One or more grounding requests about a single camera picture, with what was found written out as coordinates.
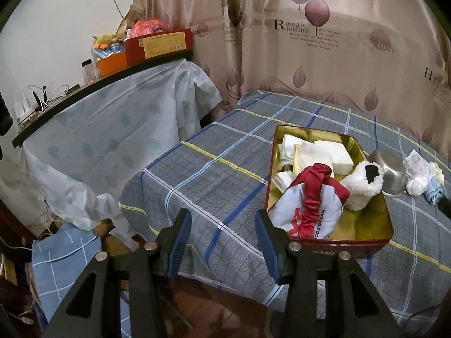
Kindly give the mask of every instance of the red and white cloth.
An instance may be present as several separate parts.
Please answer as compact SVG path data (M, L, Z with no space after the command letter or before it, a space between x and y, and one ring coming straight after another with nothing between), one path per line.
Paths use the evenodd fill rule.
M290 237L327 239L350 196L331 172L320 163L305 168L268 211L272 224Z

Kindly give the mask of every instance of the yellow label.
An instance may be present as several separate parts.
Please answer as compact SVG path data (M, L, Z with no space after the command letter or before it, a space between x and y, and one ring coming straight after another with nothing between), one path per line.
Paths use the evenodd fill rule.
M144 47L146 58L181 51L182 49L186 49L185 32L168 33L142 38L139 40L139 46Z

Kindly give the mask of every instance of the black lid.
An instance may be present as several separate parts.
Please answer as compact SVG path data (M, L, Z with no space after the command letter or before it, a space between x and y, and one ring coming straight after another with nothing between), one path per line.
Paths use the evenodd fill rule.
M91 63L92 63L92 60L90 58L89 60L86 60L86 61L82 62L82 67L85 67L86 65L89 65Z

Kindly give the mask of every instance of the blue gripper pad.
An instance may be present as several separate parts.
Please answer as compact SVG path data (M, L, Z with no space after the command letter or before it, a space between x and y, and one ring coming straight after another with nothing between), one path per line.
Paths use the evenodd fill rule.
M286 284L286 278L292 275L292 268L285 250L289 243L285 230L275 228L268 214L258 210L255 214L255 231L269 275L277 284Z
M169 281L179 273L186 243L191 233L191 212L182 208L170 228L160 231L156 242L161 246L158 274Z

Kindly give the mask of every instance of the white wall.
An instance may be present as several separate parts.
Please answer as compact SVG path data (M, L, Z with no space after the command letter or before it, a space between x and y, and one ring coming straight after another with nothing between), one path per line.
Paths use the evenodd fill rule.
M116 0L122 14L132 0ZM113 0L22 0L0 33L0 92L13 114L13 95L23 85L83 85L81 62L91 57L92 36L115 33L122 18ZM17 124L0 137L13 161Z

